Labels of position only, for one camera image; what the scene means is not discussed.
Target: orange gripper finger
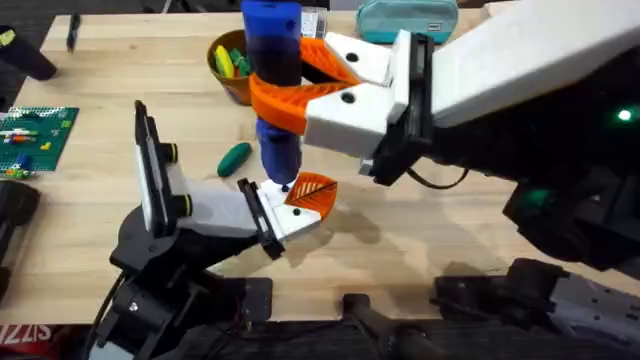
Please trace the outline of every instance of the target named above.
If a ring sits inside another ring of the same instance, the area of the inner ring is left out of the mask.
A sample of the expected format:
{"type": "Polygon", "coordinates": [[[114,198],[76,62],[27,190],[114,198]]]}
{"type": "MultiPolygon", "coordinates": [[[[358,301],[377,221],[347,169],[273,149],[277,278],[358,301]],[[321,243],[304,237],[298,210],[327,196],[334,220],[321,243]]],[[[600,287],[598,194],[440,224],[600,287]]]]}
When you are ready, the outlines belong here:
{"type": "Polygon", "coordinates": [[[333,209],[337,194],[337,181],[323,175],[302,172],[289,190],[284,203],[317,211],[324,219],[333,209]]]}
{"type": "Polygon", "coordinates": [[[305,110],[309,101],[351,86],[326,83],[280,87],[267,84],[256,74],[249,77],[251,106],[256,114],[269,124],[297,135],[304,135],[307,127],[305,110]]]}
{"type": "Polygon", "coordinates": [[[300,38],[300,57],[302,61],[338,81],[344,81],[351,85],[360,83],[358,78],[345,68],[340,60],[333,56],[324,39],[300,38]]]}

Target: black cable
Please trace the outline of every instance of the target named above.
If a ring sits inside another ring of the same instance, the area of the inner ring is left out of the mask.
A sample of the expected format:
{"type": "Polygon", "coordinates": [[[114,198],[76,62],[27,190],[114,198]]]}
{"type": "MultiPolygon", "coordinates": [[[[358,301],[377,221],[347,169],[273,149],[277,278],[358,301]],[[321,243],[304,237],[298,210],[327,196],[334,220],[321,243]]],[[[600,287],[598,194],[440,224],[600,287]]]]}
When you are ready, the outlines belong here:
{"type": "Polygon", "coordinates": [[[464,169],[464,171],[462,172],[462,175],[460,176],[460,178],[454,182],[453,184],[449,184],[449,185],[436,185],[433,184],[427,180],[425,180],[424,178],[422,178],[422,176],[418,175],[418,173],[416,173],[412,168],[409,168],[407,170],[407,174],[409,176],[411,176],[411,178],[417,182],[419,182],[421,185],[424,185],[426,187],[428,187],[429,189],[434,189],[434,190],[449,190],[449,189],[453,189],[454,187],[458,186],[458,184],[460,184],[464,179],[467,178],[467,175],[469,175],[469,169],[464,169]]]}
{"type": "Polygon", "coordinates": [[[351,320],[353,320],[353,324],[360,330],[362,336],[367,340],[369,347],[371,348],[371,352],[373,353],[373,357],[376,360],[380,360],[380,352],[378,351],[378,346],[376,345],[376,341],[373,339],[369,331],[364,327],[362,322],[355,316],[349,316],[351,320]]]}
{"type": "MultiPolygon", "coordinates": [[[[369,344],[369,347],[371,348],[371,352],[373,353],[373,356],[375,357],[375,359],[376,360],[380,360],[381,359],[380,358],[380,353],[378,351],[378,347],[376,345],[376,342],[372,338],[371,334],[369,334],[367,329],[364,327],[362,322],[360,322],[360,320],[358,320],[358,318],[356,318],[354,316],[349,316],[348,318],[352,320],[352,324],[360,331],[360,333],[365,338],[365,340],[367,340],[367,343],[369,344]]],[[[312,334],[312,333],[315,333],[315,332],[318,332],[318,331],[327,330],[327,329],[331,329],[331,328],[343,325],[344,324],[344,320],[345,319],[341,319],[339,321],[318,325],[316,327],[305,329],[305,330],[299,331],[299,332],[297,332],[295,334],[292,334],[292,335],[289,335],[289,336],[271,337],[271,338],[264,337],[264,336],[249,337],[249,336],[234,335],[234,334],[230,334],[228,332],[229,329],[227,329],[227,330],[221,329],[219,326],[215,325],[222,334],[227,336],[227,339],[229,341],[227,343],[224,343],[218,350],[216,350],[216,352],[214,353],[213,356],[219,354],[220,351],[222,351],[222,349],[224,349],[224,347],[229,345],[231,340],[251,341],[251,342],[288,342],[288,341],[294,340],[294,339],[299,338],[299,337],[304,336],[304,335],[312,334]]]]}
{"type": "Polygon", "coordinates": [[[308,334],[313,334],[316,333],[318,331],[322,331],[322,330],[327,330],[336,326],[339,326],[342,324],[342,320],[340,321],[336,321],[336,322],[330,322],[327,324],[322,324],[322,325],[318,325],[309,329],[304,329],[302,331],[299,331],[295,334],[289,335],[289,336],[282,336],[282,337],[265,337],[265,336],[242,336],[242,335],[233,335],[233,334],[229,334],[227,332],[227,330],[221,329],[220,327],[218,327],[216,325],[216,327],[218,327],[218,330],[220,332],[222,332],[223,334],[225,334],[227,337],[233,338],[234,340],[240,340],[240,341],[255,341],[255,342],[288,342],[291,340],[294,340],[296,338],[299,338],[301,336],[304,335],[308,335],[308,334]]]}
{"type": "Polygon", "coordinates": [[[89,360],[91,346],[93,345],[93,338],[95,337],[98,324],[100,324],[100,321],[102,321],[102,317],[104,317],[104,313],[107,311],[109,302],[111,301],[111,299],[113,299],[113,296],[115,295],[116,290],[118,290],[118,288],[120,287],[123,281],[124,281],[124,272],[121,272],[120,275],[118,275],[118,278],[116,279],[116,281],[111,286],[111,289],[109,289],[107,296],[102,301],[102,305],[100,305],[100,309],[96,314],[96,318],[93,319],[93,324],[91,324],[91,329],[89,329],[89,332],[87,333],[87,337],[84,341],[84,347],[82,349],[83,360],[89,360]]]}
{"type": "Polygon", "coordinates": [[[220,346],[218,346],[218,348],[217,348],[217,349],[215,349],[214,351],[210,351],[210,352],[209,352],[209,354],[208,354],[208,355],[207,355],[207,357],[206,357],[206,360],[213,360],[213,359],[215,359],[215,358],[216,358],[216,356],[218,356],[218,355],[222,352],[222,350],[224,350],[227,346],[229,346],[229,344],[231,344],[231,340],[233,340],[233,339],[234,339],[234,338],[233,338],[233,335],[234,335],[235,333],[237,333],[237,332],[238,332],[238,330],[240,330],[240,325],[238,324],[238,325],[236,325],[236,326],[230,326],[230,327],[229,327],[229,329],[227,329],[227,330],[222,330],[222,329],[218,328],[218,330],[220,330],[220,331],[221,331],[221,334],[226,335],[226,336],[225,336],[225,340],[223,340],[223,343],[222,343],[220,346]],[[227,331],[229,331],[229,329],[231,329],[231,328],[233,328],[233,332],[232,332],[232,333],[231,333],[231,335],[230,335],[230,334],[228,334],[228,333],[227,333],[227,331]]]}

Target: blue marker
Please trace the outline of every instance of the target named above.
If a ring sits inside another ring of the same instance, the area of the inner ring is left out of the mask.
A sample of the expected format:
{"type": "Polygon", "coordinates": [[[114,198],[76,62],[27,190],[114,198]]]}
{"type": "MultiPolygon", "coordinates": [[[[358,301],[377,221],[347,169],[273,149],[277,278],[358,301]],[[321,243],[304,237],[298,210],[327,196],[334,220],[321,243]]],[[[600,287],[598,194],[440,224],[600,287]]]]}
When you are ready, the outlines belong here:
{"type": "MultiPolygon", "coordinates": [[[[274,85],[300,85],[300,4],[247,0],[241,7],[247,54],[256,75],[274,85]]],[[[295,180],[302,163],[300,138],[261,118],[256,132],[267,176],[281,185],[295,180]]]]}

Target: wooden table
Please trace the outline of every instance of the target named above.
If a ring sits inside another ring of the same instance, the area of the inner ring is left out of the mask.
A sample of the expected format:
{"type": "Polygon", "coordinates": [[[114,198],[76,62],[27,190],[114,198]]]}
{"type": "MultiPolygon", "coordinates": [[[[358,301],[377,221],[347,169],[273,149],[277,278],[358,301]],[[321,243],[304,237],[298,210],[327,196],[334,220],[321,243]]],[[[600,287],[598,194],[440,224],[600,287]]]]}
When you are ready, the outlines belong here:
{"type": "MultiPolygon", "coordinates": [[[[462,10],[456,36],[484,14],[462,10]]],[[[205,61],[218,35],[242,27],[239,14],[84,16],[73,55],[65,47],[68,24],[68,16],[57,17],[43,45],[59,75],[43,83],[27,79],[16,102],[81,110],[58,170],[31,182],[43,203],[25,232],[2,324],[87,323],[95,316],[118,272],[108,262],[118,228],[139,204],[134,100],[147,104],[163,140],[178,143],[188,177],[230,189],[242,177],[265,179],[258,154],[228,180],[215,175],[231,146],[256,143],[251,108],[234,105],[205,61]]],[[[354,34],[354,13],[330,13],[329,27],[354,34]]],[[[274,320],[336,318],[346,292],[371,295],[389,316],[436,317],[427,301],[435,276],[499,274],[516,257],[552,261],[501,214],[510,183],[471,174],[450,191],[428,190],[407,177],[384,188],[357,175],[357,159],[303,150],[303,169],[339,181],[330,217],[288,243],[276,262],[256,246],[217,266],[227,276],[271,277],[274,320]]],[[[428,160],[417,170],[439,183],[460,173],[428,160]]],[[[568,268],[640,295],[623,275],[568,268]]]]}

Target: green pencil case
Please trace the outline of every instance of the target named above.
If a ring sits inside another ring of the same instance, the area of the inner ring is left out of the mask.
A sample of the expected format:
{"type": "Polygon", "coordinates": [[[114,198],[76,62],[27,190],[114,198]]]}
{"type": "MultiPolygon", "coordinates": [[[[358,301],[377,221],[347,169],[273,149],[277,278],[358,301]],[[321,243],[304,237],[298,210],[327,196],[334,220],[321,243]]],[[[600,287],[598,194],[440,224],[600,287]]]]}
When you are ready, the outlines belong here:
{"type": "Polygon", "coordinates": [[[356,15],[360,36],[376,44],[392,44],[398,31],[429,35],[442,44],[458,23],[455,0],[369,0],[356,15]]]}

